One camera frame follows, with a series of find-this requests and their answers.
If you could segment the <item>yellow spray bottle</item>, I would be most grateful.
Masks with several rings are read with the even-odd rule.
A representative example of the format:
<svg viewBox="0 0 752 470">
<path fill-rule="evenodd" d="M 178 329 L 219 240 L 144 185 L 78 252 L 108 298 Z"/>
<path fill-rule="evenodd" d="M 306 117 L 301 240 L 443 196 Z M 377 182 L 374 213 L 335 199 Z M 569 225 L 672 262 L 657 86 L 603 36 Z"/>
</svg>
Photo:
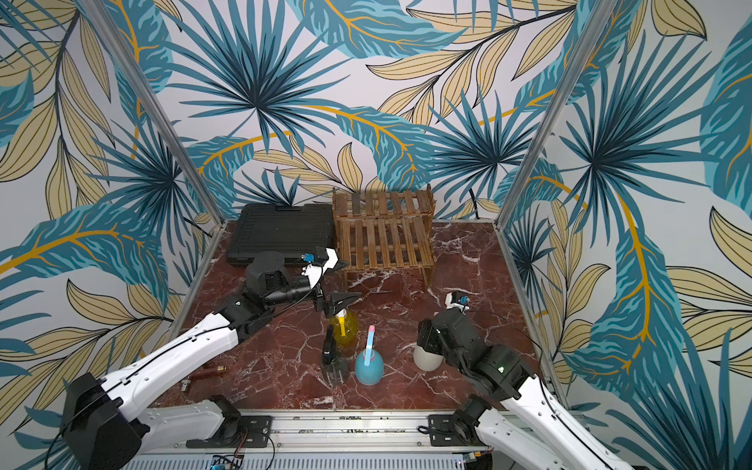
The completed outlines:
<svg viewBox="0 0 752 470">
<path fill-rule="evenodd" d="M 356 314 L 349 309 L 343 309 L 340 313 L 336 313 L 329 323 L 334 327 L 336 344 L 343 350 L 353 351 L 358 344 L 358 331 L 360 331 Z"/>
</svg>

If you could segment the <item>wooden two-tier shelf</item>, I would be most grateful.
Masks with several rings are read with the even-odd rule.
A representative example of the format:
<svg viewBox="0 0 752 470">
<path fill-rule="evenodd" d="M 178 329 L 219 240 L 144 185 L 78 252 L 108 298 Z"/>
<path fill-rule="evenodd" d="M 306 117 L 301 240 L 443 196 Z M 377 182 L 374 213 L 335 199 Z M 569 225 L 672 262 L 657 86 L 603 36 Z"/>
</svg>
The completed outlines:
<svg viewBox="0 0 752 470">
<path fill-rule="evenodd" d="M 334 193 L 336 251 L 348 264 L 341 274 L 343 281 L 349 283 L 366 272 L 417 270 L 429 287 L 435 268 L 430 238 L 435 207 L 431 187 Z"/>
</svg>

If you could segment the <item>black clear spray bottle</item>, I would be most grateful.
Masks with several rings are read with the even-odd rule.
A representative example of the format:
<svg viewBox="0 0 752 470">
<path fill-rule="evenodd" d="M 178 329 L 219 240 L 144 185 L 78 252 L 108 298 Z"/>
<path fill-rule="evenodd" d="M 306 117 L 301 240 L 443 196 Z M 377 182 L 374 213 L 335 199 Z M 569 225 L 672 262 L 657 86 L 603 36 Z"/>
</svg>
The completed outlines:
<svg viewBox="0 0 752 470">
<path fill-rule="evenodd" d="M 321 353 L 321 371 L 330 387 L 343 385 L 350 375 L 348 362 L 339 352 L 333 325 L 329 325 L 326 330 Z"/>
</svg>

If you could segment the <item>white pink spray bottle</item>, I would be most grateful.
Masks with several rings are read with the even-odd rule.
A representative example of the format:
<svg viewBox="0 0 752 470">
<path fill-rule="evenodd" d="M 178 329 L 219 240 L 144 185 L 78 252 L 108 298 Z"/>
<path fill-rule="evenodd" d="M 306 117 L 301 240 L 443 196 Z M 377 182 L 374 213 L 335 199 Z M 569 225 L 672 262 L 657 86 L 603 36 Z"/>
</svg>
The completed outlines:
<svg viewBox="0 0 752 470">
<path fill-rule="evenodd" d="M 425 348 L 416 345 L 413 350 L 413 361 L 420 370 L 433 372 L 443 364 L 444 357 L 440 354 L 427 352 Z"/>
</svg>

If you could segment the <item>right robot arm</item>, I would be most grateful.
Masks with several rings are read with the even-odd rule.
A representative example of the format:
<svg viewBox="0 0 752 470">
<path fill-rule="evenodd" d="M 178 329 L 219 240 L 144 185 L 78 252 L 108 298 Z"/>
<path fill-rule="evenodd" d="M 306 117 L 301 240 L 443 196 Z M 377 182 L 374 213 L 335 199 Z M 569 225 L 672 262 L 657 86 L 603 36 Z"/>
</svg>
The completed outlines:
<svg viewBox="0 0 752 470">
<path fill-rule="evenodd" d="M 432 438 L 485 446 L 525 469 L 630 469 L 548 391 L 540 375 L 503 345 L 488 345 L 459 305 L 418 326 L 416 346 L 440 356 L 470 383 L 471 395 Z"/>
</svg>

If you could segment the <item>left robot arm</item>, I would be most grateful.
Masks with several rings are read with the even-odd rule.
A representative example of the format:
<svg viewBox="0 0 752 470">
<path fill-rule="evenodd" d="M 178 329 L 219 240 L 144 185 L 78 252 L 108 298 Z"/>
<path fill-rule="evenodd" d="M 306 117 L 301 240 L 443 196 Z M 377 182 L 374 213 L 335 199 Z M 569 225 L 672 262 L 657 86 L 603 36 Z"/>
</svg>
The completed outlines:
<svg viewBox="0 0 752 470">
<path fill-rule="evenodd" d="M 329 271 L 348 266 L 335 250 L 317 247 L 302 256 L 306 265 L 289 274 L 278 252 L 256 255 L 246 268 L 245 286 L 168 344 L 100 378 L 86 373 L 68 385 L 59 437 L 83 469 L 121 469 L 137 454 L 182 442 L 233 447 L 250 436 L 240 411 L 223 396 L 197 405 L 152 406 L 180 380 L 226 353 L 305 300 L 331 318 L 358 295 L 325 295 L 320 283 Z"/>
</svg>

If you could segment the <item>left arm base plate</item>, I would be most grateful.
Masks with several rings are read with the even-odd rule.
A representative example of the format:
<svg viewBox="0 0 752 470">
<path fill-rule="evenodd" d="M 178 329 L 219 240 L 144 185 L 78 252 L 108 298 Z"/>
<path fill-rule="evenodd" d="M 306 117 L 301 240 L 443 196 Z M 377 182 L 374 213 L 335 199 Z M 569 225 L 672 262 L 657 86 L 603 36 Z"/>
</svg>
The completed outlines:
<svg viewBox="0 0 752 470">
<path fill-rule="evenodd" d="M 266 448 L 273 418 L 270 415 L 241 415 L 223 422 L 207 440 L 189 440 L 187 448 Z"/>
</svg>

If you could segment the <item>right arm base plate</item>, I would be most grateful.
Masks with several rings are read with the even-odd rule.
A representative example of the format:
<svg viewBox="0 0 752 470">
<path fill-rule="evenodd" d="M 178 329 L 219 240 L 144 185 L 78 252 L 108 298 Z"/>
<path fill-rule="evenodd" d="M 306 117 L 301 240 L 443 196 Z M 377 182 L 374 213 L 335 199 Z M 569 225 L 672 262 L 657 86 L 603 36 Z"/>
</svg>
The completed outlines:
<svg viewBox="0 0 752 470">
<path fill-rule="evenodd" d="M 478 419 L 454 414 L 429 414 L 426 434 L 431 446 L 446 447 L 484 447 L 477 427 Z"/>
</svg>

